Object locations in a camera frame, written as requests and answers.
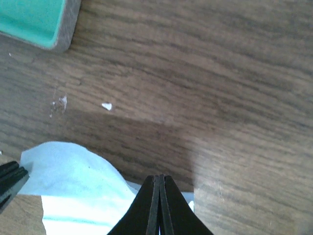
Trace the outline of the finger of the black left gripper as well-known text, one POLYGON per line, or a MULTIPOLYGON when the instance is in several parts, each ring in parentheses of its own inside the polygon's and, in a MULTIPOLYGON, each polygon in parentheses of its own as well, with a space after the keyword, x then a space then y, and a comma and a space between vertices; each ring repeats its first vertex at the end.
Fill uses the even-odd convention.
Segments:
POLYGON ((29 179, 28 171, 16 161, 11 161, 0 166, 0 212, 19 193, 29 179))

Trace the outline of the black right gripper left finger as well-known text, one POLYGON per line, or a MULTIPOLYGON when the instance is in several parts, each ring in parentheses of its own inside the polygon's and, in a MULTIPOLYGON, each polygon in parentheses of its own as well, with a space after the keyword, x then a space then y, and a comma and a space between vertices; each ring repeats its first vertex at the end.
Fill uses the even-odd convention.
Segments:
POLYGON ((159 177, 148 176, 125 215, 110 230, 110 235, 159 234, 159 177))

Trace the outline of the grey glasses case green lining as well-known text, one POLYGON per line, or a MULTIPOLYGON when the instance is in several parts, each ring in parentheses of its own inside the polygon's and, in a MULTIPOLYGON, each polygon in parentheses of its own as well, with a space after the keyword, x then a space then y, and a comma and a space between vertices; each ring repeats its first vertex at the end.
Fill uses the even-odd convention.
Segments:
POLYGON ((2 0, 0 33, 44 50, 66 51, 80 6, 80 0, 2 0))

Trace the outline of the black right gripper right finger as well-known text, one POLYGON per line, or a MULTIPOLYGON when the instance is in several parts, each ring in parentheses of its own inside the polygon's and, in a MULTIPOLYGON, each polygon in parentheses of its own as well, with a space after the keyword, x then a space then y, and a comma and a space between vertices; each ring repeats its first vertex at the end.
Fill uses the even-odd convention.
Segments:
POLYGON ((160 175, 159 213, 162 235, 213 234, 190 209, 171 176, 160 175))

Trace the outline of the light blue cleaning cloth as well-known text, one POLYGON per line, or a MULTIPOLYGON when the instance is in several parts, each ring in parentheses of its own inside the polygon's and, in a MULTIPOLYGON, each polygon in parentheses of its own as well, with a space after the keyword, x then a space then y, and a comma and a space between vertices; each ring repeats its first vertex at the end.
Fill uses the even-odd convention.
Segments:
POLYGON ((20 194, 41 197, 48 235, 106 235, 140 189, 107 160, 69 142, 26 150, 20 166, 29 173, 20 194))

